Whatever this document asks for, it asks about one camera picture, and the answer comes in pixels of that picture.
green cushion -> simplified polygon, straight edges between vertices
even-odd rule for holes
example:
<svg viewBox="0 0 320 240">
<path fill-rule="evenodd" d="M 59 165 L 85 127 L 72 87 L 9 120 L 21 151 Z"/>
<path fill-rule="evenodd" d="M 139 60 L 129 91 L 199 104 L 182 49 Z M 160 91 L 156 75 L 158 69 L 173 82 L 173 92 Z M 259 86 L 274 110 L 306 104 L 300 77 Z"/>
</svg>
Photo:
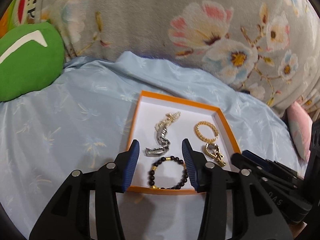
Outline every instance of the green cushion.
<svg viewBox="0 0 320 240">
<path fill-rule="evenodd" d="M 62 39 L 48 22 L 10 30 L 0 39 L 0 101 L 49 86 L 63 60 Z"/>
</svg>

silver rivet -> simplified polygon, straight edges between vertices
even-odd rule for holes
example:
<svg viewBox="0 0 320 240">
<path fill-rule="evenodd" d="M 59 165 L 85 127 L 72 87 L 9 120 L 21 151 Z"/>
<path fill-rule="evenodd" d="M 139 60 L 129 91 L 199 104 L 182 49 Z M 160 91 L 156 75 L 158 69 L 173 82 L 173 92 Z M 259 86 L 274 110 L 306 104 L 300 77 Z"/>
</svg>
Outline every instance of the silver rivet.
<svg viewBox="0 0 320 240">
<path fill-rule="evenodd" d="M 212 169 L 212 168 L 214 168 L 214 163 L 213 163 L 213 162 L 206 162 L 206 163 L 205 163 L 205 166 L 206 166 L 207 168 L 209 168 L 209 169 Z"/>
<path fill-rule="evenodd" d="M 75 170 L 71 173 L 71 175 L 74 177 L 78 177 L 80 174 L 81 174 L 81 172 L 79 170 Z"/>
<path fill-rule="evenodd" d="M 107 169 L 114 169 L 116 167 L 116 164 L 113 162 L 107 163 L 106 167 L 107 167 Z"/>
<path fill-rule="evenodd" d="M 243 169 L 243 170 L 241 170 L 241 174 L 244 176 L 248 176 L 250 174 L 250 171 L 247 169 Z"/>
</svg>

bed sheet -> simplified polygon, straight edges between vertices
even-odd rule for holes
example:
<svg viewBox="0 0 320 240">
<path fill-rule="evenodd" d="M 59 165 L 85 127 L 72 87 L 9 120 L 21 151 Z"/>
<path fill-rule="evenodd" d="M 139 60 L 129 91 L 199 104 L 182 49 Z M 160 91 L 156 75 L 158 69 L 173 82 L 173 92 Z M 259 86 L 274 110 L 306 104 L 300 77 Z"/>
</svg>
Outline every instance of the bed sheet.
<svg viewBox="0 0 320 240">
<path fill-rule="evenodd" d="M 27 239 L 71 171 L 97 170 L 125 150 L 141 90 L 220 107 L 241 150 L 304 174 L 286 125 L 264 103 L 212 75 L 131 52 L 116 62 L 78 57 L 49 87 L 0 103 L 0 202 Z M 117 197 L 127 240 L 197 238 L 203 196 Z M 95 238 L 94 212 L 90 221 Z"/>
</svg>

orange box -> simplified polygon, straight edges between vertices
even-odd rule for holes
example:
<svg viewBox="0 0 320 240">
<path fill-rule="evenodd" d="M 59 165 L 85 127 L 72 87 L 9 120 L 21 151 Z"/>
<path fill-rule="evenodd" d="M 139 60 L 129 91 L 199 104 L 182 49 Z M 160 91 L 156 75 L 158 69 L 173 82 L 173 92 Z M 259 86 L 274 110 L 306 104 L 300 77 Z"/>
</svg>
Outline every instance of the orange box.
<svg viewBox="0 0 320 240">
<path fill-rule="evenodd" d="M 144 154 L 146 147 L 155 148 L 159 146 L 156 142 L 155 124 L 165 118 L 166 113 L 175 113 L 177 111 L 181 112 L 180 118 L 167 128 L 166 138 L 171 142 L 169 152 L 156 158 L 147 157 Z M 240 153 L 240 149 L 220 108 L 187 99 L 142 91 L 132 120 L 127 145 L 127 148 L 129 148 L 134 139 L 137 139 L 140 143 L 140 155 L 128 190 L 159 195 L 196 194 L 189 180 L 180 190 L 152 189 L 148 186 L 148 172 L 152 163 L 161 157 L 173 155 L 183 159 L 181 143 L 185 138 L 189 140 L 193 150 L 203 152 L 205 143 L 194 133 L 194 126 L 199 121 L 209 121 L 216 126 L 219 132 L 216 144 L 219 145 L 220 152 L 224 155 L 223 160 L 227 163 L 223 169 L 238 172 L 238 168 L 231 164 L 230 157 L 233 153 Z M 199 129 L 204 136 L 208 138 L 214 137 L 209 127 L 200 126 Z M 205 157 L 208 161 L 213 161 L 206 155 Z M 155 173 L 155 185 L 165 188 L 175 186 L 181 179 L 182 169 L 182 166 L 177 165 L 176 162 L 168 161 L 162 163 Z"/>
</svg>

black beaded bracelet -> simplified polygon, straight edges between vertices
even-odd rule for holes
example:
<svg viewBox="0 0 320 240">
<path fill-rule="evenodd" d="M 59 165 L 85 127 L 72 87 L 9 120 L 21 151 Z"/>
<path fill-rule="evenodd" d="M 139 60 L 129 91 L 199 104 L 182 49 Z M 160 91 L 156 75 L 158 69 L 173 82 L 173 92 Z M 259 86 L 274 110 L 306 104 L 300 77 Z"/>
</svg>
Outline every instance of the black beaded bracelet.
<svg viewBox="0 0 320 240">
<path fill-rule="evenodd" d="M 179 165 L 182 165 L 183 166 L 183 175 L 182 175 L 182 179 L 180 180 L 180 182 L 174 186 L 174 187 L 171 187 L 171 188 L 164 188 L 164 187 L 157 187 L 155 185 L 155 170 L 157 169 L 157 167 L 162 163 L 162 162 L 165 162 L 165 161 L 175 161 L 177 164 Z M 189 175 L 188 175 L 188 172 L 187 172 L 187 168 L 186 168 L 186 165 L 184 164 L 183 160 L 180 160 L 178 157 L 174 157 L 174 156 L 170 156 L 170 157 L 162 157 L 161 159 L 159 159 L 158 161 L 156 161 L 155 163 L 153 163 L 152 167 L 151 167 L 151 170 L 149 171 L 149 185 L 151 188 L 154 188 L 154 189 L 181 189 L 184 184 L 188 181 Z"/>
</svg>

